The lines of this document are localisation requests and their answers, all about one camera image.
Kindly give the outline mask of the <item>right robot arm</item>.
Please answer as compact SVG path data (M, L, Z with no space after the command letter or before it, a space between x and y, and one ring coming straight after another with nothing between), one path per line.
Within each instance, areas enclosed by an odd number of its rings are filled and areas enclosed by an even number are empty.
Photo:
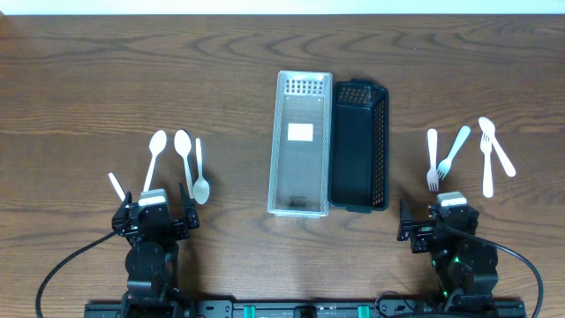
M401 200L396 239L409 240L415 254L430 254L445 298L438 307L445 312L491 307L498 255L495 247L477 241L479 212L468 203L437 203L429 211L428 220L416 221Z

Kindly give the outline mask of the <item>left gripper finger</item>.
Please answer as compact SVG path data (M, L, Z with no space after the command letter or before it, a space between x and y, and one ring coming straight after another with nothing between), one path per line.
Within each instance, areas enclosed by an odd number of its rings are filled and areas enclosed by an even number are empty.
M185 186L182 183L179 184L179 189L186 226L189 230L197 229L200 227L200 220L194 204L194 199L190 198L189 193L186 191Z
M112 217L111 226L117 235L122 235L129 224L129 208L128 205L132 202L132 194L127 192L121 205Z

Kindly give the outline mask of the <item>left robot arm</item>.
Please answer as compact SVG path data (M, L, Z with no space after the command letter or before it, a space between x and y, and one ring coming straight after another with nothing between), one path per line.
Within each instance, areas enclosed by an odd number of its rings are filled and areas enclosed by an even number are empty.
M127 292L118 317L186 317L193 313L193 302L178 287L180 240L200 226L195 201L180 185L184 215L170 217L167 194L162 189L144 195L149 200L132 201L126 194L112 217L112 229L131 246L125 258Z

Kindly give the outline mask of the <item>white plastic spoon hidden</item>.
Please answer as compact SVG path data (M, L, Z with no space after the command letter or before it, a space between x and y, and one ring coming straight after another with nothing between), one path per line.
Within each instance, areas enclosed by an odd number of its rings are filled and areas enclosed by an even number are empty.
M118 198L120 199L120 201L123 201L125 199L125 192L123 187L121 186L120 182L118 181L116 175L113 172L110 172L108 174L110 183L112 184L114 190L117 193Z

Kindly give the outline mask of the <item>white plastic fork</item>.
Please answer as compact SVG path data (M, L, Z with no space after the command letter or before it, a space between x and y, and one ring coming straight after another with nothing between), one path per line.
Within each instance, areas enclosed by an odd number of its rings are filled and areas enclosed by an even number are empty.
M483 132L480 140L480 150L484 155L482 193L487 198L493 197L493 174L492 174L492 143L489 137Z
M427 149L429 154L429 170L426 173L426 181L431 192L439 190L439 176L437 171L437 141L438 133L430 128L426 133Z

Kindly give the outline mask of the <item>white plastic knife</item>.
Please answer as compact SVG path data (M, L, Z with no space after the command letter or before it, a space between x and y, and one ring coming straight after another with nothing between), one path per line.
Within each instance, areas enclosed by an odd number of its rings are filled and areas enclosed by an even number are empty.
M496 135L495 135L495 124L493 123L493 121L487 117L480 117L478 119L478 124L482 130L482 132L489 138L489 140L492 142L494 150L497 154L497 156L499 157L499 160L501 162L502 168L504 169L506 175L508 177L514 177L516 175L516 169L513 165L513 163L509 160L506 152L503 150L501 144L499 143L499 141L496 139Z

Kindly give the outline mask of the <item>pale green plastic fork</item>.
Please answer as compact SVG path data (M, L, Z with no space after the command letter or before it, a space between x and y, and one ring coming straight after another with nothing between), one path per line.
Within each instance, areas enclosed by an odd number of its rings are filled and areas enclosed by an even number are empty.
M443 159L438 165L438 176L440 180L443 180L449 173L452 162L454 161L457 153L469 138L471 134L471 128L468 125L463 125L459 130L454 143L445 159Z

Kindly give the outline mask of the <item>white plastic spoon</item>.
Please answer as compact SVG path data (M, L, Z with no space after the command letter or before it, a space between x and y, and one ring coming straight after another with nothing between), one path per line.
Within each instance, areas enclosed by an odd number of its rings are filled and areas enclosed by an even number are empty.
M191 138L186 130L178 130L176 131L175 138L174 138L174 147L177 153L182 157L184 170L185 170L185 181L189 193L189 197L193 198L192 193L192 173L189 164L189 154L192 150L192 141Z
M210 195L210 184L204 178L203 175L203 154L202 154L202 142L200 138L195 140L195 153L198 169L198 178L193 184L194 199L203 205L207 202Z
M154 175L154 167L156 164L156 159L158 155L165 149L167 144L167 135L164 130L159 130L154 133L149 141L149 151L151 154L151 161L147 169L147 174L143 186L143 191L147 192L151 186L152 178Z

